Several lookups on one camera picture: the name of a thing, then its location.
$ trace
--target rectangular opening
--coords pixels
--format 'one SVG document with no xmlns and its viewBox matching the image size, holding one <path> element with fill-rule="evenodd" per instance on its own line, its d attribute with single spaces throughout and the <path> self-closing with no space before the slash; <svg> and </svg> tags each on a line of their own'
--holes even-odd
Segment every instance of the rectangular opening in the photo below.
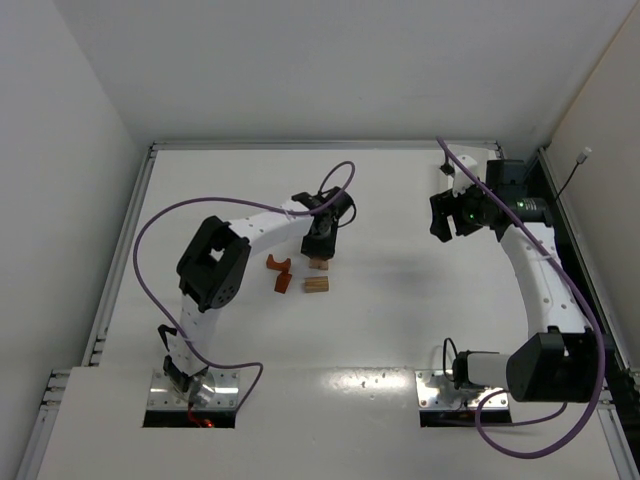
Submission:
<svg viewBox="0 0 640 480">
<path fill-rule="evenodd" d="M 475 410 L 461 411 L 421 411 L 420 426 L 432 428 L 445 427 L 470 427 L 475 428 Z M 511 413 L 509 410 L 483 411 L 482 424 L 486 427 L 491 425 L 503 425 L 511 423 Z"/>
<path fill-rule="evenodd" d="M 204 427 L 206 421 L 212 427 Z M 143 428 L 235 428 L 235 412 L 191 412 L 191 418 L 186 410 L 158 411 L 147 410 L 144 416 Z"/>
</svg>

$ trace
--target silver mounting plate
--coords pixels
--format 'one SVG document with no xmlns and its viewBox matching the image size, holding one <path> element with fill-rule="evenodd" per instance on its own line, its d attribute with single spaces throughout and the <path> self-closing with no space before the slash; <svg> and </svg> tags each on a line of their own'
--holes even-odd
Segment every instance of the silver mounting plate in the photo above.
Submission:
<svg viewBox="0 0 640 480">
<path fill-rule="evenodd" d="M 442 373 L 442 370 L 416 370 L 416 388 L 418 407 L 424 412 L 451 412 L 457 410 L 475 410 L 478 403 L 499 388 L 480 388 L 477 390 L 459 389 Z M 496 395 L 489 400 L 482 411 L 509 410 L 509 397 L 506 393 Z"/>
<path fill-rule="evenodd" d="M 198 378 L 187 393 L 176 390 L 162 370 L 154 370 L 147 398 L 147 411 L 168 412 L 193 410 L 199 412 L 229 412 L 238 405 L 240 374 L 235 370 L 212 370 Z"/>
</svg>

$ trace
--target white robotic arm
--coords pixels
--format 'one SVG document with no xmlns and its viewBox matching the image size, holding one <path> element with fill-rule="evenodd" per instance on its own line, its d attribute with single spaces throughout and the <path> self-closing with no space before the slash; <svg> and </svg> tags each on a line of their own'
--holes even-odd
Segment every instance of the white robotic arm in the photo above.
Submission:
<svg viewBox="0 0 640 480">
<path fill-rule="evenodd" d="M 442 170 L 455 175 L 447 165 Z M 524 162 L 489 161 L 486 185 L 559 262 L 549 209 L 543 199 L 527 196 L 525 172 Z M 457 235 L 470 235 L 482 227 L 496 233 L 515 271 L 529 327 L 528 340 L 511 355 L 460 352 L 453 363 L 456 388 L 501 387 L 517 401 L 589 401 L 597 377 L 595 336 L 548 259 L 476 185 L 463 192 L 447 190 L 430 202 L 430 231 L 443 242 L 452 239 L 449 217 Z M 605 340 L 611 352 L 610 339 Z"/>
<path fill-rule="evenodd" d="M 168 351 L 164 371 L 179 391 L 187 392 L 193 379 L 206 372 L 201 358 L 209 357 L 222 308 L 238 293 L 249 258 L 288 239 L 302 238 L 304 255 L 328 260 L 335 252 L 338 221 L 352 207 L 351 197 L 334 187 L 316 195 L 294 195 L 278 212 L 231 222 L 215 216 L 204 220 L 177 267 L 182 291 L 179 326 L 184 335 L 166 325 L 158 328 Z"/>
<path fill-rule="evenodd" d="M 287 211 L 304 212 L 308 209 L 299 202 L 288 200 L 280 208 Z M 314 217 L 289 216 L 280 213 L 266 212 L 252 217 L 232 220 L 229 230 L 239 238 L 248 240 L 251 248 L 249 258 L 290 238 L 302 238 L 309 232 Z M 219 292 L 219 298 L 224 301 L 235 296 L 235 288 L 228 286 Z M 199 310 L 198 303 L 189 294 L 182 295 L 182 310 L 180 312 L 180 326 L 188 335 L 188 340 L 204 357 L 209 357 L 209 347 L 215 332 L 216 324 L 222 308 L 207 308 Z M 167 348 L 175 367 L 183 374 L 191 377 L 204 370 L 207 366 L 197 359 L 181 335 L 168 339 Z"/>
<path fill-rule="evenodd" d="M 555 232 L 544 223 L 531 223 L 527 228 L 542 241 L 552 245 L 556 261 Z M 509 226 L 500 241 L 509 257 L 524 300 L 529 326 L 528 338 L 538 333 L 557 330 L 583 334 L 588 323 L 576 304 L 571 290 L 562 282 L 547 259 L 519 228 Z M 507 364 L 511 355 L 470 353 L 467 357 L 468 379 L 475 385 L 487 385 L 509 390 Z"/>
</svg>

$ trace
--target wooden block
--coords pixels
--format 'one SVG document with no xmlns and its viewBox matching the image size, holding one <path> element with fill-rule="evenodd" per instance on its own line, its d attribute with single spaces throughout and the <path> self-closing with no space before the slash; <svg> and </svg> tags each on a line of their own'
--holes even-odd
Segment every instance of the wooden block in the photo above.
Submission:
<svg viewBox="0 0 640 480">
<path fill-rule="evenodd" d="M 323 260 L 321 258 L 310 258 L 309 268 L 315 270 L 329 270 L 329 260 Z"/>
<path fill-rule="evenodd" d="M 269 270 L 277 270 L 278 272 L 288 272 L 291 268 L 291 259 L 287 258 L 284 262 L 276 262 L 273 255 L 267 257 L 267 268 Z"/>
<path fill-rule="evenodd" d="M 304 291 L 306 293 L 319 293 L 329 291 L 329 277 L 307 277 L 304 279 Z"/>
<path fill-rule="evenodd" d="M 289 288 L 289 283 L 291 282 L 292 275 L 287 272 L 281 272 L 276 278 L 276 287 L 274 291 L 278 293 L 287 293 L 287 288 Z"/>
</svg>

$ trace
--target orange block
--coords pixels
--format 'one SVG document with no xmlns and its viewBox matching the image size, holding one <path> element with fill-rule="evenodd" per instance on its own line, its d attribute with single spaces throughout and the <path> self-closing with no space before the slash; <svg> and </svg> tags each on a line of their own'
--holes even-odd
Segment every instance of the orange block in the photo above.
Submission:
<svg viewBox="0 0 640 480">
<path fill-rule="evenodd" d="M 276 262 L 273 255 L 267 257 L 267 268 L 269 270 L 277 270 L 279 272 L 288 272 L 291 268 L 291 259 L 287 258 L 284 262 Z"/>
<path fill-rule="evenodd" d="M 274 291 L 278 293 L 287 293 L 287 288 L 289 288 L 289 283 L 291 282 L 292 275 L 287 272 L 282 272 L 276 278 L 276 288 Z"/>
</svg>

